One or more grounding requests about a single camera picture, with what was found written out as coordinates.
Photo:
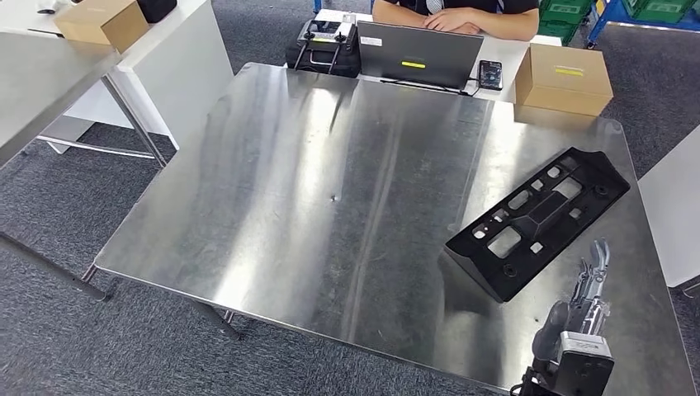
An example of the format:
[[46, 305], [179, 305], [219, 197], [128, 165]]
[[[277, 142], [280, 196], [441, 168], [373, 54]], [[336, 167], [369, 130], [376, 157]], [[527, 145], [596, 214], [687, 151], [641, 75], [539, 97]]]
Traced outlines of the person's left hand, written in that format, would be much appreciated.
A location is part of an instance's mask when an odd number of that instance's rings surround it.
[[446, 8], [423, 21], [423, 27], [429, 30], [476, 34], [480, 28], [475, 23], [478, 11], [472, 7]]

